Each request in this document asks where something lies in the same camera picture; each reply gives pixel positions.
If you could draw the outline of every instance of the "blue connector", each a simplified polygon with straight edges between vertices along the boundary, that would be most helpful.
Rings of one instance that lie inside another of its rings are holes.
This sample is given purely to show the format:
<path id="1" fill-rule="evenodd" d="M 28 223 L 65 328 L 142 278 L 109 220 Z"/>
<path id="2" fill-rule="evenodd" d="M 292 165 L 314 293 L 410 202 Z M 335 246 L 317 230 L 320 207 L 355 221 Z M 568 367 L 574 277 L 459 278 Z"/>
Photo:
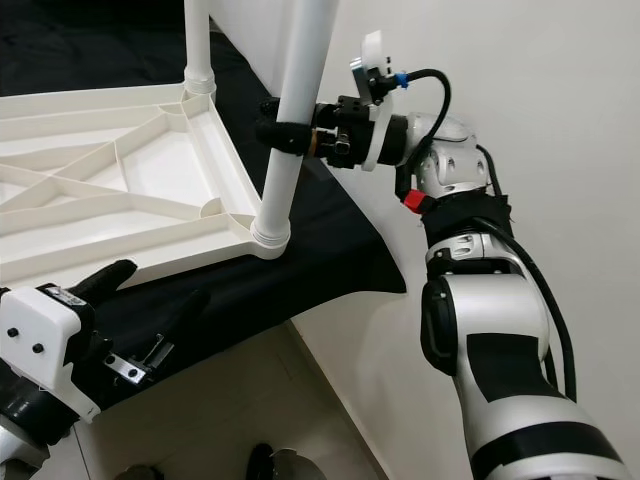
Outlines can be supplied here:
<path id="1" fill-rule="evenodd" d="M 409 88 L 409 75 L 406 73 L 396 73 L 396 83 L 405 90 Z"/>

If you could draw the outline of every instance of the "cable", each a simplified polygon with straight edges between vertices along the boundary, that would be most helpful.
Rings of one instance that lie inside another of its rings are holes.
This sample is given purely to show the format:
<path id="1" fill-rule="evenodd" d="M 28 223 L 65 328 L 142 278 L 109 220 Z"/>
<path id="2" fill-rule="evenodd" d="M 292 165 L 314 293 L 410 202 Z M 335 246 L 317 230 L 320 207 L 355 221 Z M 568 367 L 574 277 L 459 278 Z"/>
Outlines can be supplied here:
<path id="1" fill-rule="evenodd" d="M 407 74 L 407 80 L 409 82 L 420 78 L 437 78 L 444 88 L 444 99 L 442 100 L 442 107 L 440 108 L 440 113 L 438 113 L 438 117 L 436 118 L 433 127 L 429 130 L 429 133 L 422 137 L 407 159 L 407 168 L 409 172 L 413 172 L 418 166 L 420 159 L 426 157 L 429 147 L 431 146 L 431 142 L 442 125 L 442 122 L 444 122 L 447 112 L 449 111 L 449 105 L 451 104 L 451 84 L 443 72 L 433 68 L 424 68 Z"/>
<path id="2" fill-rule="evenodd" d="M 558 390 L 558 377 L 556 376 L 556 364 L 553 361 L 553 353 L 551 353 L 551 345 L 547 350 L 547 355 L 544 357 L 544 373 L 547 375 L 547 382 Z"/>
<path id="3" fill-rule="evenodd" d="M 527 251 L 511 235 L 505 232 L 502 228 L 485 220 L 484 218 L 473 217 L 472 222 L 480 230 L 491 233 L 492 235 L 498 237 L 501 242 L 503 242 L 511 250 L 513 250 L 513 252 L 518 255 L 518 257 L 520 257 L 522 263 L 524 263 L 525 267 L 527 267 L 527 270 L 529 270 L 529 273 L 531 273 L 531 276 L 536 282 L 536 285 L 538 285 L 540 293 L 542 294 L 542 298 L 549 308 L 551 318 L 553 319 L 553 323 L 555 324 L 558 331 L 558 337 L 560 338 L 560 346 L 562 348 L 562 363 L 564 364 L 563 371 L 565 395 L 570 400 L 576 402 L 576 368 L 573 358 L 571 336 L 569 335 L 569 330 L 567 329 L 567 325 L 562 316 L 562 312 L 560 311 L 560 307 L 558 306 L 558 303 L 556 302 L 556 299 L 551 292 L 551 288 L 549 288 L 549 284 L 547 283 L 544 276 L 542 275 L 542 272 L 533 261 L 533 259 L 529 256 Z"/>
<path id="4" fill-rule="evenodd" d="M 496 165 L 493 163 L 493 157 L 486 148 L 482 145 L 476 145 L 476 148 L 482 152 L 484 158 L 487 159 L 487 165 L 489 167 L 489 178 L 491 179 L 491 185 L 493 185 L 493 193 L 496 197 L 502 196 L 502 188 L 500 188 L 500 182 L 498 182 L 498 174 L 496 173 Z"/>

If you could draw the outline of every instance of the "tile floor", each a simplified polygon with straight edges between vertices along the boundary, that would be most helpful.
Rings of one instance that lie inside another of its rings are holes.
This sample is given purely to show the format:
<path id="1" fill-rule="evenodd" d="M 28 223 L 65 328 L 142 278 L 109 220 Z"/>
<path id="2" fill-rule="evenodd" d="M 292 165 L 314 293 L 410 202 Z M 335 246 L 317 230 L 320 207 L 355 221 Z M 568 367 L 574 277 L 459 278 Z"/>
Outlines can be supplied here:
<path id="1" fill-rule="evenodd" d="M 78 424 L 36 480 L 112 480 L 133 464 L 167 480 L 244 479 L 267 441 L 314 460 L 328 480 L 378 478 L 337 400 L 286 326 L 264 332 Z"/>

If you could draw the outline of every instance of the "black cloth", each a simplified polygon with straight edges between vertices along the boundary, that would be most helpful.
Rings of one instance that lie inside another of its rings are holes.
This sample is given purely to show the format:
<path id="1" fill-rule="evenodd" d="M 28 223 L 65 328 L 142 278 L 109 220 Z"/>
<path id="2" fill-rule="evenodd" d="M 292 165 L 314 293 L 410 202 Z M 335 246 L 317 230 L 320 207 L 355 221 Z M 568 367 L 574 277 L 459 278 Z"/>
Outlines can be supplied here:
<path id="1" fill-rule="evenodd" d="M 180 0 L 0 0 L 0 94 L 181 82 L 183 22 Z M 211 60 L 216 106 L 261 193 L 269 150 L 253 125 L 268 92 L 221 33 L 211 34 Z M 290 218 L 279 259 L 245 256 L 126 289 L 98 309 L 98 329 L 118 353 L 139 356 L 190 292 L 207 290 L 171 373 L 333 298 L 405 291 L 382 238 L 321 162 L 305 162 Z"/>

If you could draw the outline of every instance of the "white pipe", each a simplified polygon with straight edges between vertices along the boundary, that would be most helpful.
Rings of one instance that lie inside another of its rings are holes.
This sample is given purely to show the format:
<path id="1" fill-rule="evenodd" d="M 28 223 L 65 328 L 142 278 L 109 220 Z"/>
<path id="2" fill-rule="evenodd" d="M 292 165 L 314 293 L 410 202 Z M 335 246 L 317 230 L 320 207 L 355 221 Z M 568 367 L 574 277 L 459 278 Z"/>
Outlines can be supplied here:
<path id="1" fill-rule="evenodd" d="M 211 69 L 209 12 L 206 0 L 184 0 L 184 28 L 187 39 L 187 68 L 184 85 L 190 93 L 215 94 Z"/>
<path id="2" fill-rule="evenodd" d="M 296 2 L 279 122 L 311 122 L 337 7 L 338 0 Z M 254 238 L 264 246 L 284 250 L 289 241 L 289 212 L 301 165 L 301 156 L 271 150 L 262 204 L 251 224 Z"/>

